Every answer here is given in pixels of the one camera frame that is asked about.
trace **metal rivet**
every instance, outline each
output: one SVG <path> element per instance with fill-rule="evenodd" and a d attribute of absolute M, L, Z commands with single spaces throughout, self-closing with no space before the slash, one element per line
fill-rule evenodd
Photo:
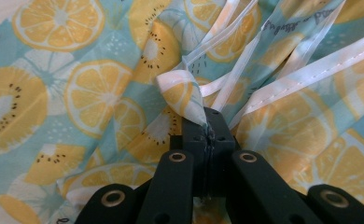
<path fill-rule="evenodd" d="M 320 195 L 325 202 L 330 203 L 335 207 L 346 208 L 349 205 L 349 202 L 344 196 L 332 190 L 324 189 L 321 191 Z"/>
<path fill-rule="evenodd" d="M 183 153 L 175 152 L 175 153 L 171 154 L 168 158 L 170 159 L 170 161 L 180 162 L 180 161 L 184 161 L 186 156 Z"/>
<path fill-rule="evenodd" d="M 108 197 L 112 194 L 116 194 L 119 197 L 114 201 L 109 201 Z M 106 207 L 114 207 L 114 206 L 122 203 L 125 198 L 126 198 L 126 195 L 124 194 L 123 191 L 115 189 L 115 190 L 111 190 L 111 191 L 107 192 L 106 194 L 104 194 L 103 198 L 101 199 L 101 203 Z"/>
<path fill-rule="evenodd" d="M 246 161 L 246 162 L 255 162 L 258 160 L 258 158 L 255 155 L 252 155 L 251 153 L 242 153 L 240 154 L 240 160 Z"/>

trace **stitching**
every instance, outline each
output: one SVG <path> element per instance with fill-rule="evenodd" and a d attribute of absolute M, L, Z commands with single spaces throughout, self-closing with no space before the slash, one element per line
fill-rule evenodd
<path fill-rule="evenodd" d="M 348 63 L 348 62 L 350 62 L 351 60 L 356 59 L 357 57 L 361 56 L 362 54 L 364 54 L 364 51 L 360 52 L 358 55 L 356 55 L 356 56 L 354 56 L 354 57 L 351 57 L 351 58 L 349 58 L 349 59 L 345 60 L 345 61 L 344 61 L 344 62 L 342 62 L 342 63 L 337 63 L 337 64 L 336 64 L 336 65 L 334 65 L 333 67 L 331 67 L 331 68 L 329 68 L 329 69 L 327 69 L 327 70 L 324 70 L 324 71 L 322 71 L 321 73 L 319 73 L 319 74 L 317 74 L 317 75 L 313 75 L 313 76 L 311 76 L 311 77 L 310 77 L 310 79 L 316 78 L 316 77 L 318 77 L 318 76 L 320 76 L 320 75 L 322 75 L 322 74 L 324 74 L 324 73 L 327 73 L 327 72 L 329 72 L 330 70 L 333 70 L 334 68 L 336 68 L 336 67 L 338 67 L 338 66 L 342 66 L 343 64 Z M 257 104 L 255 104 L 255 105 L 251 105 L 251 106 L 249 106 L 248 108 L 250 109 L 250 108 L 255 107 L 255 106 L 257 106 L 257 105 L 261 105 L 261 104 L 263 104 L 264 102 L 269 101 L 270 99 L 272 99 L 272 98 L 274 98 L 274 97 L 276 97 L 276 96 L 278 96 L 278 95 L 280 95 L 280 94 L 282 94 L 282 93 L 284 93 L 284 92 L 286 92 L 286 91 L 290 91 L 290 90 L 294 89 L 296 86 L 299 86 L 299 85 L 302 85 L 302 84 L 303 84 L 303 82 L 298 82 L 298 83 L 297 83 L 297 85 L 292 86 L 292 87 L 290 87 L 290 88 L 286 88 L 286 89 L 284 89 L 283 91 L 280 91 L 280 92 L 278 92 L 278 93 L 276 93 L 276 94 L 273 94 L 272 96 L 270 96 L 270 97 L 268 97 L 268 98 L 266 98 L 266 99 L 263 99 L 263 100 L 261 100 L 260 102 L 258 102 Z"/>

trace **fabric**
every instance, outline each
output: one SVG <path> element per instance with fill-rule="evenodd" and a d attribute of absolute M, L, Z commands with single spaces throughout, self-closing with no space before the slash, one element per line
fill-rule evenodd
<path fill-rule="evenodd" d="M 364 203 L 361 1 L 12 2 L 0 223 L 74 223 L 99 188 L 143 184 L 182 118 L 207 128 L 203 106 L 292 188 Z M 224 201 L 194 199 L 193 223 L 230 223 Z"/>

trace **patterned fabric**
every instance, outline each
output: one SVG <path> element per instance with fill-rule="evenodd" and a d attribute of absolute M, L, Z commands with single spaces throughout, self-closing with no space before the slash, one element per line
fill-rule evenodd
<path fill-rule="evenodd" d="M 182 117 L 206 127 L 203 106 L 292 188 L 364 203 L 361 1 L 31 0 L 2 13 L 0 223 L 74 223 L 99 188 L 143 184 Z M 224 201 L 194 199 L 193 223 L 230 223 Z"/>

